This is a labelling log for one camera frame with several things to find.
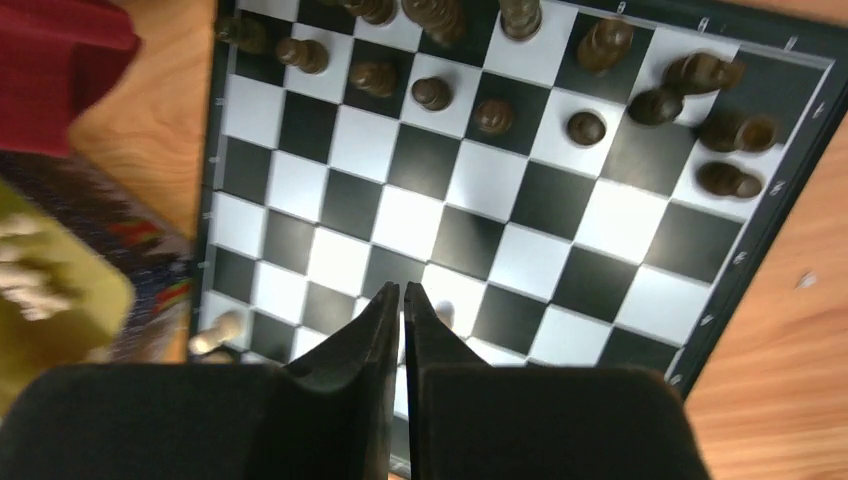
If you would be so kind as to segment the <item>black white chess board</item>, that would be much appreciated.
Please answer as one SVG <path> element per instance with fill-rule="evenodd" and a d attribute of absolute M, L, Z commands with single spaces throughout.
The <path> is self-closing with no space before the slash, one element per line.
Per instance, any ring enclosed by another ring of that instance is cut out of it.
<path fill-rule="evenodd" d="M 375 26 L 326 1 L 221 1 L 270 39 L 315 40 L 317 75 L 217 41 L 191 332 L 230 310 L 216 360 L 285 364 L 387 282 L 423 286 L 500 367 L 701 373 L 846 105 L 847 30 L 720 1 L 544 1 L 509 39 L 495 1 L 437 45 L 403 12 Z M 606 72 L 577 61 L 600 20 L 634 27 Z M 738 85 L 682 95 L 669 64 L 703 51 Z M 592 111 L 593 146 L 566 123 Z M 718 111 L 772 117 L 763 153 L 715 152 Z"/>

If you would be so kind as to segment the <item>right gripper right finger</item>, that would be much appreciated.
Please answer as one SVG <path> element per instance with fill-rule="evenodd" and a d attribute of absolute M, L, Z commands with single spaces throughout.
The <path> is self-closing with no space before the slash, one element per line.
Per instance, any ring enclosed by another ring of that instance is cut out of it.
<path fill-rule="evenodd" d="M 415 479 L 706 479 L 676 391 L 640 368 L 495 367 L 404 298 Z"/>

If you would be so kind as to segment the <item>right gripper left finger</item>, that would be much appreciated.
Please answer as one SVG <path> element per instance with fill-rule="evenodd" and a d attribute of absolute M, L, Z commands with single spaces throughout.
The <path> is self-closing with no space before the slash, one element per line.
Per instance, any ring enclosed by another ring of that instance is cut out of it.
<path fill-rule="evenodd" d="M 5 479 L 384 479 L 400 289 L 285 365 L 78 364 L 1 426 Z"/>

